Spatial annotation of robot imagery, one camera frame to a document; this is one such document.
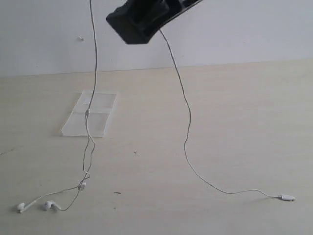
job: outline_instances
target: black object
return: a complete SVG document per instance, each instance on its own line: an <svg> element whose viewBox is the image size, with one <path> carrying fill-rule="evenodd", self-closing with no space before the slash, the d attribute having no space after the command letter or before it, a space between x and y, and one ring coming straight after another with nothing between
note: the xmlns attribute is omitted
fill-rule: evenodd
<svg viewBox="0 0 313 235"><path fill-rule="evenodd" d="M107 16L127 44L146 44L155 33L202 0L128 0Z"/></svg>

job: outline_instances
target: earbud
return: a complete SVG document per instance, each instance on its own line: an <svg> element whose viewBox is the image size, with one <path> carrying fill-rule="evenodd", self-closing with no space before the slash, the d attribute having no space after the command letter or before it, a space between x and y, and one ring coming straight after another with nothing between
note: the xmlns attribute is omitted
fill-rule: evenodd
<svg viewBox="0 0 313 235"><path fill-rule="evenodd" d="M46 201L45 202L45 207L44 210L47 211L48 209L50 209L52 206L54 206L55 208L61 210L61 207L56 204L54 201Z"/></svg>
<svg viewBox="0 0 313 235"><path fill-rule="evenodd" d="M17 209L19 210L20 213L23 213L25 210L27 210L28 208L30 208L32 205L34 205L37 201L34 200L31 203L29 203L28 205L25 206L25 203L19 203L17 206Z"/></svg>

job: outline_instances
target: white wall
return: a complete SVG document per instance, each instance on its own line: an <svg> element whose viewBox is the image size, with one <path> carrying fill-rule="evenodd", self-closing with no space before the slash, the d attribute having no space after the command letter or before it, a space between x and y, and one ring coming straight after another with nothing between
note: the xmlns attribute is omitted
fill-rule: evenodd
<svg viewBox="0 0 313 235"><path fill-rule="evenodd" d="M100 70L172 66L160 35L129 46L106 23L124 0L93 2ZM179 66L309 58L312 9L312 0L205 0L164 31ZM0 77L92 69L88 0L0 2Z"/></svg>

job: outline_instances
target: light wooden table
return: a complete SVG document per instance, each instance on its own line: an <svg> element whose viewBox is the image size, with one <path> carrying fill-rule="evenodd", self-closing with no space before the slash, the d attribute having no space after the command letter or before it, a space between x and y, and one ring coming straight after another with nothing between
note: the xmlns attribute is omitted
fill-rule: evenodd
<svg viewBox="0 0 313 235"><path fill-rule="evenodd" d="M181 69L193 123L190 161L228 191L207 187L183 154L188 112L173 69L101 72L99 90L119 92L91 179L74 193L14 206L74 186L86 138L60 130L92 73L0 79L0 234L313 234L313 60Z"/></svg>

